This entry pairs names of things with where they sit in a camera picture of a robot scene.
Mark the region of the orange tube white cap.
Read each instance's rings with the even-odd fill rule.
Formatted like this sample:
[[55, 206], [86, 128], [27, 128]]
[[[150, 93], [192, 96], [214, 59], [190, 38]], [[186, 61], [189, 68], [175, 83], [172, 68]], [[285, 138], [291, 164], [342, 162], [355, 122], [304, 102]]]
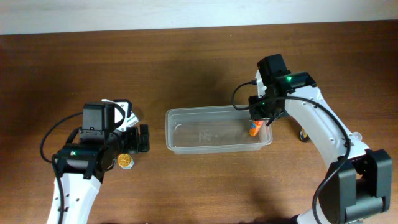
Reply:
[[253, 137], [257, 136], [263, 124], [264, 124], [263, 120], [253, 121], [249, 129], [249, 134]]

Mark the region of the dark bottle white cap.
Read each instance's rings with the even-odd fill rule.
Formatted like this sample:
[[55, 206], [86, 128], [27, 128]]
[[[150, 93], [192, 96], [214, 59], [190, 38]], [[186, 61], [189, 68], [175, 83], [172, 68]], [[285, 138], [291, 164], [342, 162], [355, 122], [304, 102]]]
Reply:
[[301, 130], [299, 132], [299, 138], [304, 143], [308, 143], [308, 142], [311, 141], [309, 135], [307, 134], [307, 132], [303, 128], [301, 128]]

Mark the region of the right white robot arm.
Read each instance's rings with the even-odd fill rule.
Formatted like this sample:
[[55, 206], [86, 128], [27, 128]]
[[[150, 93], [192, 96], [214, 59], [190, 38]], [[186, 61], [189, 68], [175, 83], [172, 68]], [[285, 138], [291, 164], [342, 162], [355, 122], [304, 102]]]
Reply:
[[258, 94], [249, 97], [253, 120], [269, 124], [291, 116], [318, 149], [327, 173], [309, 211], [292, 223], [358, 223], [389, 210], [392, 159], [373, 151], [343, 124], [328, 106], [308, 72], [292, 73], [280, 54], [257, 64]]

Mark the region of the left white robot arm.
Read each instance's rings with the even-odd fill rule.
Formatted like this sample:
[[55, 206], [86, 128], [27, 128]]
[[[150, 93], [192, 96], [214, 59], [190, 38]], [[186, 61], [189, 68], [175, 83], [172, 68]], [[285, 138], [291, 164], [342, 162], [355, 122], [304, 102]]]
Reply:
[[86, 223], [104, 176], [115, 166], [131, 169], [132, 155], [148, 152], [149, 127], [139, 124], [127, 99], [85, 103], [82, 125], [44, 161], [55, 174], [48, 223]]

